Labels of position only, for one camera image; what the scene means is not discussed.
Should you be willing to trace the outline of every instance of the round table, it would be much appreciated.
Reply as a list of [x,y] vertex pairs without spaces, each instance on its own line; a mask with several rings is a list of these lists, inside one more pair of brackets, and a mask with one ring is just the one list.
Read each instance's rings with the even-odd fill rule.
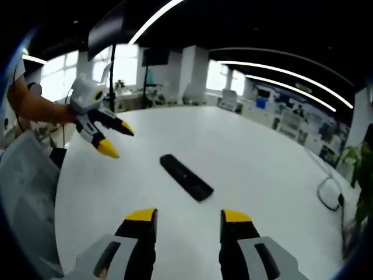
[[[305,148],[264,126],[216,107],[177,107],[118,115],[134,137],[102,128],[120,154],[99,154],[75,133],[59,178],[55,234],[64,272],[132,211],[155,207],[152,279],[221,279],[220,210],[245,212],[298,260],[309,279],[327,279],[342,263],[340,212],[316,197],[325,172]],[[214,188],[196,202],[159,164],[171,153]],[[346,201],[351,188],[334,170]],[[335,183],[326,188],[334,191]]]

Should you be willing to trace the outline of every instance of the potted plant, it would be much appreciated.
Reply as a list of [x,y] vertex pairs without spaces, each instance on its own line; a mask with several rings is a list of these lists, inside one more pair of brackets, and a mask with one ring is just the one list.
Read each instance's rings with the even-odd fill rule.
[[117,96],[121,95],[125,91],[126,85],[124,80],[117,80],[114,84],[115,93]]
[[346,258],[358,243],[364,221],[373,215],[373,151],[366,142],[363,142],[358,147],[347,147],[343,154],[342,164],[346,164],[348,160],[354,162],[351,186],[354,188],[358,182],[361,188],[354,218],[355,225],[350,230],[351,238],[344,252]]

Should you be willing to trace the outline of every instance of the window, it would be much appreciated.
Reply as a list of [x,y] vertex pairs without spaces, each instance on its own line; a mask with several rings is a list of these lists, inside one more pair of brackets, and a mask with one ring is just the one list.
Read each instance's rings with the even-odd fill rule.
[[54,102],[66,97],[76,78],[78,55],[78,51],[73,51],[49,60],[43,66],[40,84],[44,98]]
[[237,95],[242,96],[245,89],[245,80],[245,74],[233,70],[231,90],[234,90]]
[[210,60],[206,88],[223,90],[227,83],[228,66]]
[[[112,47],[108,47],[93,59],[92,78],[101,81],[103,70],[110,63]],[[138,71],[139,47],[136,45],[119,44],[115,48],[114,70],[112,80],[123,80],[127,86],[136,84]]]

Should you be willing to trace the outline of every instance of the ceiling light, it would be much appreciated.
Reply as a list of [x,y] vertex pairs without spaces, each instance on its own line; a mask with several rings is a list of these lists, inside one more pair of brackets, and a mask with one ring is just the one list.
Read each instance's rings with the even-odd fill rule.
[[41,63],[41,64],[47,64],[47,62],[45,60],[42,60],[42,59],[37,58],[37,57],[32,57],[31,55],[27,55],[27,54],[23,54],[22,58],[24,60],[30,60],[30,61],[34,61],[34,62]]
[[158,10],[147,22],[136,32],[136,34],[130,39],[129,45],[136,43],[138,38],[148,29],[157,19],[167,13],[170,9],[175,7],[177,4],[181,3],[184,0],[171,0],[169,3],[165,4],[162,8]]
[[284,70],[284,69],[281,69],[281,68],[277,68],[277,67],[273,67],[273,66],[268,66],[268,65],[264,65],[264,64],[250,63],[250,62],[218,61],[218,63],[220,63],[220,64],[232,64],[232,65],[246,65],[246,66],[259,67],[259,68],[265,68],[265,69],[269,69],[269,70],[274,70],[274,71],[282,72],[282,73],[285,73],[285,74],[297,77],[299,79],[305,80],[305,81],[307,81],[309,83],[314,84],[315,86],[318,86],[318,87],[322,88],[323,90],[325,90],[325,91],[329,92],[330,94],[334,95],[335,97],[337,97],[340,101],[342,101],[350,109],[352,109],[354,107],[346,99],[344,99],[339,94],[337,94],[336,92],[332,91],[331,89],[327,88],[326,86],[321,85],[320,83],[316,82],[315,80],[311,80],[311,79],[309,79],[309,78],[307,78],[305,76],[299,75],[299,74],[294,73],[294,72],[290,72],[288,70]]
[[262,78],[262,77],[257,77],[257,76],[252,76],[252,75],[246,75],[247,78],[250,78],[250,79],[254,79],[254,80],[259,80],[259,81],[263,81],[263,82],[267,82],[267,83],[272,83],[274,85],[277,85],[277,86],[282,86],[283,88],[287,88],[287,89],[291,89],[295,92],[298,92],[300,93],[301,95],[304,95],[312,100],[315,100],[316,102],[324,105],[326,108],[332,110],[333,112],[337,111],[335,108],[333,108],[332,106],[330,106],[329,104],[325,103],[324,101],[318,99],[317,97],[307,93],[307,92],[304,92],[303,90],[300,90],[300,89],[297,89],[296,87],[293,87],[293,86],[289,86],[289,85],[285,85],[284,83],[280,83],[280,82],[276,82],[275,80],[270,80],[270,79],[266,79],[266,78]]

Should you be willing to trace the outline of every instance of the black ceiling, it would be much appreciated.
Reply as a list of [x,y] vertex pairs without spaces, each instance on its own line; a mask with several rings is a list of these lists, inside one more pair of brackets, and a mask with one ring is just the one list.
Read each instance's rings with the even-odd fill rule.
[[[92,2],[77,5],[76,2],[79,1],[64,2],[60,13],[47,17],[30,43],[31,55],[48,60],[71,50],[85,49],[89,30],[120,3],[106,0],[96,5]],[[167,2],[127,0],[126,35],[132,37]],[[331,88],[353,104],[354,94],[365,86],[371,63],[369,10],[357,1],[347,5],[326,0],[185,0],[152,25],[138,43],[173,49],[191,45],[208,50],[246,47],[295,54],[297,57],[253,49],[229,49],[212,51],[210,56],[296,72]],[[309,83],[275,71],[247,66],[232,68],[289,85],[301,82],[312,89],[313,95],[335,107],[337,118],[346,123],[351,121],[352,110]]]

